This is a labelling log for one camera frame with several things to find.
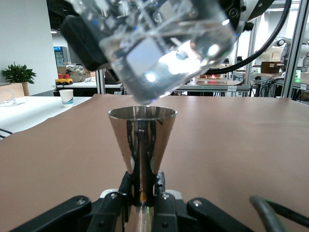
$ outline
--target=metal jigger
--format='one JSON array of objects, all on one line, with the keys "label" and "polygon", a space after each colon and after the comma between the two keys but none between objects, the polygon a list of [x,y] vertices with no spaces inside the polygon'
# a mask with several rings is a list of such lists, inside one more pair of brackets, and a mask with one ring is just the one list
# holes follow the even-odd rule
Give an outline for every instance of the metal jigger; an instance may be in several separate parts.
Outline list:
[{"label": "metal jigger", "polygon": [[155,106],[109,111],[134,186],[133,205],[154,205],[154,184],[177,112]]}]

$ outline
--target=black ceiling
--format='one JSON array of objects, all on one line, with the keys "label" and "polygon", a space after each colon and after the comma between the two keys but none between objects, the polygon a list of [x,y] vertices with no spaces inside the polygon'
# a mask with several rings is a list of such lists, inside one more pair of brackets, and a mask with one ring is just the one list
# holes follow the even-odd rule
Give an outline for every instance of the black ceiling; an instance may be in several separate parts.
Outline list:
[{"label": "black ceiling", "polygon": [[60,29],[64,18],[68,15],[77,15],[71,4],[64,0],[46,0],[51,29]]}]

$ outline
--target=potted plant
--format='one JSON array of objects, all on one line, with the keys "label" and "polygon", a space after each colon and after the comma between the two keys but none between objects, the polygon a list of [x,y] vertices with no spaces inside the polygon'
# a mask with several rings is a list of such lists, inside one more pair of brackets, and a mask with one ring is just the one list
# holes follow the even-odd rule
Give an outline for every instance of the potted plant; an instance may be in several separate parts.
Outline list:
[{"label": "potted plant", "polygon": [[5,77],[5,81],[10,83],[22,83],[25,96],[29,96],[28,83],[34,84],[34,77],[36,73],[33,69],[27,69],[26,65],[11,64],[7,69],[2,70],[1,73]]}]

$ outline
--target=brown table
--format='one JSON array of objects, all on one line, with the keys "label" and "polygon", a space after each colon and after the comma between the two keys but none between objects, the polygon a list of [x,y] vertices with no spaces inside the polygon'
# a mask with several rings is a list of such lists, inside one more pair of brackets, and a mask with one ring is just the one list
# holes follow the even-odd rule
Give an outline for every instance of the brown table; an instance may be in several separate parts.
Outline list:
[{"label": "brown table", "polygon": [[[96,200],[126,170],[107,112],[131,96],[92,99],[0,142],[0,231],[75,195]],[[309,108],[289,99],[169,96],[178,111],[161,171],[185,200],[204,197],[255,231],[257,194],[309,216]],[[291,231],[306,231],[293,223]]]}]

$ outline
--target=paper cup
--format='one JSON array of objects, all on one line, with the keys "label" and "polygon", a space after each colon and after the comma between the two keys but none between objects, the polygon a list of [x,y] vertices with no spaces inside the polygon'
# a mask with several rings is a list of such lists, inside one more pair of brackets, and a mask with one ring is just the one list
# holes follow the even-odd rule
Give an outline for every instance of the paper cup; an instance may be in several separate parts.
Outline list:
[{"label": "paper cup", "polygon": [[62,105],[65,108],[73,106],[73,89],[63,89],[59,91]]}]

